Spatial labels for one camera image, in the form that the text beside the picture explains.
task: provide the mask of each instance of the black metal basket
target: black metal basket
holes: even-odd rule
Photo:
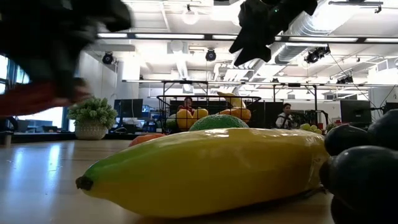
[[[187,131],[191,124],[193,124],[196,120],[200,119],[200,114],[197,113],[196,117],[194,117],[194,113],[191,113],[187,110],[187,115],[185,118],[177,118],[176,116],[172,116],[173,114],[177,114],[180,108],[179,106],[184,104],[184,99],[186,97],[190,97],[193,100],[192,109],[206,109],[208,114],[230,114],[233,116],[237,116],[244,120],[245,122],[256,122],[252,117],[251,119],[245,119],[244,110],[249,110],[250,105],[258,102],[261,98],[257,96],[211,96],[211,95],[160,95],[157,96],[159,100],[159,108],[160,108],[160,122],[162,125],[162,132],[164,134],[173,134],[181,131]],[[229,103],[232,98],[240,98],[242,99],[246,105],[246,108],[233,108],[233,106]]]

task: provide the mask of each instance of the yellow fruit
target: yellow fruit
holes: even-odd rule
[[[220,114],[229,114],[237,118],[242,119],[244,122],[249,122],[251,118],[251,112],[246,108],[231,108],[220,112]]]
[[[180,109],[177,112],[177,125],[182,131],[188,130],[192,125],[192,114],[186,109]]]
[[[205,116],[208,116],[209,112],[206,109],[197,109],[195,112],[193,112],[192,118],[188,120],[188,128],[191,128],[193,124],[200,118],[204,118]]]
[[[220,91],[217,92],[219,96],[235,96],[233,93],[222,93]],[[246,108],[242,98],[239,97],[225,97],[225,100],[230,103],[235,108]]]
[[[321,129],[316,129],[316,130],[314,131],[314,133],[322,134],[322,130],[321,130]]]
[[[311,126],[309,124],[302,124],[300,126],[300,129],[309,131],[311,129]]]
[[[195,119],[200,119],[204,118],[205,116],[208,116],[209,112],[206,109],[197,109],[195,112],[193,112],[193,118]]]
[[[209,129],[116,153],[76,180],[89,196],[152,217],[230,210],[319,187],[323,136],[301,130]]]
[[[312,131],[315,131],[316,129],[318,129],[318,127],[317,127],[316,125],[312,125],[312,126],[311,126],[311,130],[312,130]]]

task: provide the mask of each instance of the green plant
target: green plant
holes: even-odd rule
[[[75,125],[84,125],[87,121],[97,121],[108,129],[115,124],[116,110],[108,104],[106,98],[90,98],[69,108],[68,118],[75,120]]]
[[[328,126],[326,126],[326,130],[329,132],[333,128],[337,127],[338,125],[336,123],[330,123]]]

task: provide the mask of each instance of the window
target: window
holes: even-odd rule
[[[26,72],[18,66],[17,68],[17,83],[29,83],[29,77],[27,76]]]
[[[0,55],[0,78],[7,78],[8,58]]]
[[[6,90],[6,84],[0,83],[0,94],[3,94],[5,90]]]
[[[18,119],[34,120],[33,123],[37,124],[36,126],[56,126],[58,128],[62,128],[62,115],[63,108],[57,107],[36,114],[18,116]]]

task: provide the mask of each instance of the pillar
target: pillar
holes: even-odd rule
[[[118,80],[116,82],[117,99],[138,99],[139,83],[122,82],[122,80],[139,80],[140,63],[137,57],[124,57],[118,64]]]

